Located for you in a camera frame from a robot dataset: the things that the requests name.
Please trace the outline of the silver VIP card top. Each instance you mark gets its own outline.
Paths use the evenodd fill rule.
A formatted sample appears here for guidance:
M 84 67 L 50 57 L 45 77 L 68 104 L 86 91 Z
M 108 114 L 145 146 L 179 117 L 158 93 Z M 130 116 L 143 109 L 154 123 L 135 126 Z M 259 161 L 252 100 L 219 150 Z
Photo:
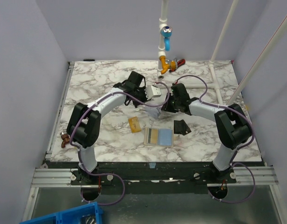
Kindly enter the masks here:
M 161 108 L 160 107 L 145 107 L 145 112 L 147 113 L 149 117 L 158 119 L 161 114 Z

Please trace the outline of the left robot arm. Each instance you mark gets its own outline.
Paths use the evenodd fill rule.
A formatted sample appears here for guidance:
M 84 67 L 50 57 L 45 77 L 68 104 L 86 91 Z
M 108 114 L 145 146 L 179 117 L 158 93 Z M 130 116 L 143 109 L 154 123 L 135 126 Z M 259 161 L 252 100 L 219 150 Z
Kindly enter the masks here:
M 79 166 L 84 170 L 82 179 L 87 184 L 95 183 L 98 178 L 94 143 L 100 133 L 102 118 L 120 105 L 129 105 L 130 101 L 135 103 L 135 107 L 147 102 L 146 86 L 141 86 L 142 83 L 146 83 L 145 77 L 133 71 L 126 80 L 115 84 L 108 93 L 94 102 L 74 106 L 67 134 L 70 136 L 70 145 L 77 148 Z

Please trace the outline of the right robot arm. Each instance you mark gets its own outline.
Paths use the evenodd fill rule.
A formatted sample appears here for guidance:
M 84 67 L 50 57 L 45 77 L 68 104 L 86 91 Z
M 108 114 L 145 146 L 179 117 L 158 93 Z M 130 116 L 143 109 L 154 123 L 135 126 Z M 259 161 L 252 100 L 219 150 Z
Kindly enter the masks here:
M 212 161 L 214 168 L 209 170 L 212 182 L 221 182 L 225 171 L 231 166 L 238 150 L 253 141 L 254 134 L 250 121 L 246 118 L 240 105 L 215 105 L 202 101 L 200 98 L 191 98 L 181 83 L 173 84 L 172 93 L 166 97 L 167 102 L 161 110 L 165 112 L 182 112 L 190 116 L 198 116 L 216 123 L 221 142 L 218 154 Z

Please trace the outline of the gold card with magnetic stripe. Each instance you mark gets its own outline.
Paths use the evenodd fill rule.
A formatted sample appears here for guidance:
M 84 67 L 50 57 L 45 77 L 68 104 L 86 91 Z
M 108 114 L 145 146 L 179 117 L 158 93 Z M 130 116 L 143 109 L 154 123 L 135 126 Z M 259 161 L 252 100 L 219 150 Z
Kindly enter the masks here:
M 156 145 L 158 143 L 158 129 L 148 128 L 146 139 L 148 144 Z

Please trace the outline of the beige leather card holder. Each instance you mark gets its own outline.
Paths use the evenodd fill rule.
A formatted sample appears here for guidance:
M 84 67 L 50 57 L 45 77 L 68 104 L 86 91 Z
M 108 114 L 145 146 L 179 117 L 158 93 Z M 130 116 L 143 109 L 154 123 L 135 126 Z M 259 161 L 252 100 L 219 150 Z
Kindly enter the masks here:
M 173 129 L 158 128 L 158 143 L 156 145 L 147 143 L 147 129 L 144 130 L 143 144 L 146 146 L 157 146 L 157 147 L 173 147 L 174 141 L 178 140 L 180 135 L 174 134 Z

